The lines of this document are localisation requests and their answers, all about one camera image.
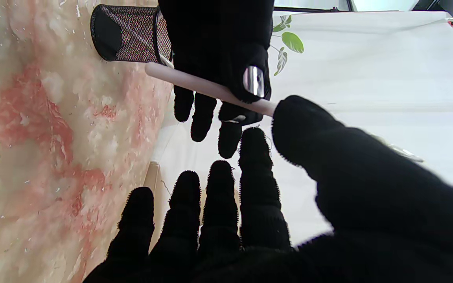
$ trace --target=marble surface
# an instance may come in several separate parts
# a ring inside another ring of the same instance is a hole
[[[100,59],[97,4],[0,0],[0,283],[81,282],[144,182],[171,85]]]

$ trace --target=finger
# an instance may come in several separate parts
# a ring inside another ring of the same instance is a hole
[[[242,135],[242,126],[261,121],[263,115],[230,103],[223,103],[219,110],[218,151],[221,157],[231,158],[237,150]]]
[[[214,162],[206,188],[203,226],[200,229],[198,260],[221,253],[239,251],[239,214],[234,199],[234,177],[227,161]]]
[[[291,248],[272,160],[259,128],[246,129],[241,139],[241,238],[243,246]]]
[[[181,56],[175,56],[174,58],[174,67],[176,70],[181,70],[189,74],[193,73],[193,70],[190,66],[187,66],[184,60],[181,59]],[[179,122],[184,122],[188,120],[190,116],[190,111],[193,105],[193,91],[180,86],[174,86],[174,116]]]
[[[231,158],[237,150],[242,135],[242,126],[233,122],[221,122],[218,137],[219,155],[225,159]]]
[[[120,231],[108,248],[108,256],[84,280],[104,282],[139,271],[148,256],[153,224],[153,193],[147,187],[131,192],[118,223]]]
[[[147,187],[136,188],[129,195],[118,223],[118,235],[111,242],[108,258],[142,260],[148,256],[153,235],[153,193]]]
[[[216,99],[198,93],[195,95],[195,113],[191,129],[193,141],[204,140],[211,127],[215,107]]]
[[[149,255],[152,272],[187,272],[196,258],[200,185],[195,172],[183,172],[169,201],[160,238]]]

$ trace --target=black glove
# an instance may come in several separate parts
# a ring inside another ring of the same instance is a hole
[[[269,148],[259,128],[244,131],[239,165],[242,242],[232,168],[227,161],[216,161],[209,171],[198,249],[200,184],[195,172],[185,171],[176,181],[162,234],[151,253],[153,195],[142,187],[127,201],[106,260],[84,283],[209,281],[209,271],[226,268],[232,260],[238,263],[234,259],[244,254],[241,250],[253,250],[250,257],[255,261],[291,250]]]
[[[200,215],[199,179],[183,172],[169,201],[160,238],[148,255],[153,234],[153,194],[146,187],[132,191],[111,242],[108,256],[84,283],[187,282],[196,262]]]
[[[201,0],[190,4],[181,0],[160,0],[158,4],[167,21],[176,70],[227,86],[238,99],[249,103],[260,97],[244,88],[243,75],[248,66],[255,66],[263,71],[263,98],[269,100],[267,50],[272,35],[273,3],[273,0]],[[175,86],[174,93],[174,115],[184,122],[194,103],[193,92]],[[192,140],[198,142],[205,138],[215,107],[216,99],[195,95]],[[262,118],[261,114],[224,103],[219,112],[222,121],[219,154],[230,158],[237,150],[241,127]]]

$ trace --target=fingertip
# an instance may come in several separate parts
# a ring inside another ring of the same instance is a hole
[[[118,228],[147,226],[153,226],[153,193],[147,187],[135,188],[127,199]]]
[[[172,192],[169,204],[171,208],[176,204],[187,204],[189,206],[199,206],[200,201],[200,179],[196,172],[184,171],[182,172],[174,190]]]
[[[190,116],[193,105],[193,91],[174,86],[174,116],[179,122],[185,122]]]
[[[243,168],[250,162],[272,166],[265,133],[258,127],[248,128],[242,133],[239,165]]]
[[[241,136],[241,125],[232,122],[221,122],[218,136],[219,155],[225,159],[231,158],[237,150]]]
[[[211,124],[212,120],[200,120],[194,117],[192,127],[190,129],[192,140],[196,143],[203,141],[211,128]]]
[[[234,195],[234,174],[230,163],[217,160],[211,165],[207,179],[207,195]]]
[[[197,94],[195,96],[195,113],[193,114],[191,127],[191,136],[194,142],[199,143],[207,136],[207,132],[212,124],[215,107],[216,99],[203,94]]]

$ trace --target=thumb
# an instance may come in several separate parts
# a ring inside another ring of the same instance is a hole
[[[225,86],[239,100],[252,103],[261,98],[270,99],[268,52],[262,45],[245,42],[233,44],[223,52],[221,65]]]

